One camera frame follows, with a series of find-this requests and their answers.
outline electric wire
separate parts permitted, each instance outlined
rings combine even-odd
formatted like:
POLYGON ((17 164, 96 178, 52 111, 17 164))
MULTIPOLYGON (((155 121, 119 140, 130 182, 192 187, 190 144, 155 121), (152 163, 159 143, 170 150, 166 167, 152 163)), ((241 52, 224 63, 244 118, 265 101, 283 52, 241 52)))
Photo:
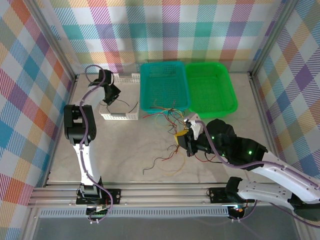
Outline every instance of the electric wire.
POLYGON ((178 121, 179 124, 183 125, 183 129, 187 129, 186 123, 182 120, 180 120, 180 118, 183 119, 183 116, 185 114, 184 111, 180 111, 174 108, 164 108, 164 107, 158 107, 158 106, 151 106, 151 109, 159 109, 162 110, 160 112, 156 112, 156 113, 152 113, 152 114, 148 114, 146 116, 144 116, 143 118, 147 118, 150 116, 154 116, 156 115, 155 119, 154 119, 154 123, 155 125, 157 125, 158 127, 162 127, 165 128, 165 126, 159 125, 157 123, 157 118, 159 115, 163 115, 165 116, 165 119, 170 123, 169 126, 171 127, 167 132, 171 135, 175 135, 178 132, 178 124, 176 124, 176 122, 178 121))
POLYGON ((174 151, 172 151, 172 152, 169 154, 168 157, 157 157, 157 158, 155 158, 155 159, 153 160, 153 164, 152 164, 151 167, 146 167, 146 168, 144 168, 144 169, 142 170, 142 175, 145 175, 145 171, 153 169, 153 168, 155 167, 156 161, 157 161, 158 159, 162 159, 162 161, 171 159, 171 158, 174 156, 174 154, 176 154, 176 153, 178 152, 178 149, 179 149, 179 146, 173 144, 173 145, 171 145, 171 146, 169 146, 169 147, 167 148, 167 151, 168 151, 169 148, 172 147, 172 146, 176 146, 176 149, 175 149, 174 151))
POLYGON ((216 155, 214 155, 211 159, 209 159, 209 158, 207 157, 207 153, 204 152, 204 156, 205 156, 205 159, 206 159, 208 162, 210 162, 210 163, 222 164, 222 162, 220 162, 220 161, 212 161, 212 159, 214 159, 214 158, 216 157, 216 155))
POLYGON ((138 105, 138 103, 139 103, 139 102, 137 101, 136 104, 134 105, 134 107, 133 107, 130 111, 128 111, 128 114, 131 113, 131 112, 136 108, 136 106, 138 105))
MULTIPOLYGON (((231 217, 233 220, 240 220, 240 223, 241 223, 241 221, 242 220, 244 220, 244 219, 246 219, 246 218, 248 218, 248 217, 250 217, 251 215, 252 215, 252 213, 254 212, 254 210, 256 209, 256 207, 257 207, 257 204, 258 204, 258 201, 256 200, 255 201, 255 203, 254 203, 254 205, 253 205, 253 207, 252 207, 252 209, 251 209, 251 211, 248 213, 248 215, 247 216, 245 216, 245 217, 242 217, 242 218, 235 218, 235 217, 232 217, 232 216, 229 216, 229 217, 231 217)), ((218 226, 218 225, 223 225, 223 224, 227 224, 227 223, 230 223, 230 221, 228 220, 228 221, 225 221, 225 222, 220 222, 220 223, 209 223, 209 222, 206 222, 206 221, 202 221, 202 220, 200 220, 200 219, 196 219, 195 218, 195 220, 197 220, 198 222, 201 222, 201 223, 203 223, 203 224, 206 224, 206 225, 208 225, 208 226, 218 226)))
POLYGON ((276 207, 277 209, 279 209, 280 211, 282 211, 282 212, 290 215, 291 217, 293 217, 293 218, 296 219, 297 221, 299 221, 299 222, 301 222, 301 223, 303 223, 303 224, 305 224, 305 225, 307 225, 307 226, 309 226, 309 227, 316 228, 316 229, 320 229, 320 226, 315 225, 315 224, 312 224, 312 223, 309 223, 309 222, 307 222, 307 221, 303 221, 301 218, 293 215, 291 212, 288 212, 287 210, 282 209, 281 207, 275 205, 275 204, 272 203, 272 202, 269 202, 269 203, 270 203, 272 206, 274 206, 274 207, 276 207))
POLYGON ((201 159, 198 158, 197 155, 195 155, 195 154, 194 154, 194 156, 195 156, 196 159, 198 159, 198 160, 199 160, 200 162, 202 162, 202 163, 208 163, 208 162, 210 162, 210 163, 213 163, 213 164, 222 164, 222 162, 220 162, 220 161, 212 161, 212 159, 214 159, 215 156, 213 156, 213 158, 211 158, 211 159, 208 159, 207 157, 205 157, 206 160, 201 160, 201 159))
POLYGON ((128 105, 128 107, 130 107, 130 105, 126 102, 126 101, 123 101, 123 100, 120 100, 120 99, 116 99, 117 101, 120 101, 120 102, 123 102, 123 103, 125 103, 125 104, 127 104, 128 105))

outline checkered fabric backdrop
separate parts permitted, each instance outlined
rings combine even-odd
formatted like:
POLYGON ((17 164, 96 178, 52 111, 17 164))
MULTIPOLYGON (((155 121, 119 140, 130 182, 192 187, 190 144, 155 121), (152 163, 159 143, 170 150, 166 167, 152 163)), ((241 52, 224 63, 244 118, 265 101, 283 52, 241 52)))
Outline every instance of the checkered fabric backdrop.
POLYGON ((0 6, 0 240, 15 240, 72 83, 23 0, 0 6))
POLYGON ((219 61, 247 72, 285 0, 37 2, 75 72, 99 64, 132 73, 167 60, 219 61))
POLYGON ((280 156, 320 178, 320 0, 300 0, 258 73, 280 156))

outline white plastic basket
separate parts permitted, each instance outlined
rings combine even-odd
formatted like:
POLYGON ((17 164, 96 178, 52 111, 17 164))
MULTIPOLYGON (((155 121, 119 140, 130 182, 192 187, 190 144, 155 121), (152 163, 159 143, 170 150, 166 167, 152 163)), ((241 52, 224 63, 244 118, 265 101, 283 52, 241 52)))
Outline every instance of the white plastic basket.
POLYGON ((118 100, 110 106, 100 103, 99 113, 105 120, 138 120, 140 110, 140 74, 119 75, 114 73, 114 85, 120 89, 118 100))

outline black mounting bracket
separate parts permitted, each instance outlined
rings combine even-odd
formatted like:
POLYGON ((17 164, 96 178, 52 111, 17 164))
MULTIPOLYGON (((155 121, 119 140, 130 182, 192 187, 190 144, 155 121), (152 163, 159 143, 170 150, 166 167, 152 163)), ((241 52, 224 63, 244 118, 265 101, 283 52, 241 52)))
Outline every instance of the black mounting bracket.
MULTIPOLYGON (((210 198, 211 204, 234 204, 235 201, 232 201, 228 198, 226 194, 226 188, 225 187, 211 187, 207 190, 207 195, 210 198)), ((254 199, 242 199, 237 204, 241 203, 254 203, 254 199)))
MULTIPOLYGON (((119 205, 121 199, 121 189, 119 188, 111 188, 107 189, 112 196, 113 204, 119 205)), ((77 190, 77 197, 75 204, 76 205, 110 205, 111 199, 109 195, 105 191, 101 192, 101 198, 93 198, 93 197, 82 197, 79 193, 80 189, 77 190)))
MULTIPOLYGON (((88 134, 84 141, 84 144, 88 146, 96 138, 97 128, 92 106, 84 105, 82 109, 88 121, 88 134)), ((65 138, 72 145, 79 144, 86 132, 86 124, 80 112, 80 107, 77 105, 65 105, 63 108, 63 123, 65 138)))
POLYGON ((229 215, 230 215, 230 216, 228 216, 229 219, 233 219, 233 218, 241 219, 241 218, 243 218, 245 216, 245 212, 246 211, 238 211, 233 206, 228 206, 228 212, 229 212, 229 215))

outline white table surface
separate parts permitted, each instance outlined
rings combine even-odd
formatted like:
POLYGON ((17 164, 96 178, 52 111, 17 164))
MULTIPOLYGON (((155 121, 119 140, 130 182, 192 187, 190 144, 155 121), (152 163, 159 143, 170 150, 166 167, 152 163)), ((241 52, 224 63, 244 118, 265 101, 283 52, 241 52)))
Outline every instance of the white table surface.
MULTIPOLYGON (((238 100, 238 109, 221 119, 232 125, 239 137, 251 138, 268 147, 247 74, 231 73, 230 78, 238 100)), ((87 87, 88 82, 85 76, 81 75, 72 103, 83 96, 87 87)), ((146 114, 140 111, 139 120, 104 120, 99 114, 99 107, 94 110, 97 136, 93 149, 103 182, 226 183, 232 176, 259 183, 272 182, 258 174, 232 169, 220 163, 200 162, 194 156, 187 157, 186 151, 182 148, 179 150, 181 154, 175 154, 169 160, 158 159, 155 167, 146 170, 143 175, 144 168, 151 167, 157 157, 167 157, 170 154, 167 147, 175 144, 174 136, 167 133, 170 128, 156 126, 154 117, 143 118, 146 114), (183 164, 183 156, 185 164, 182 170, 172 175, 183 164)), ((159 125, 166 124, 163 116, 159 116, 157 122, 159 125)), ((197 153, 197 156, 205 160, 202 152, 197 153)), ((62 133, 54 155, 49 182, 80 180, 80 166, 76 153, 62 133)))

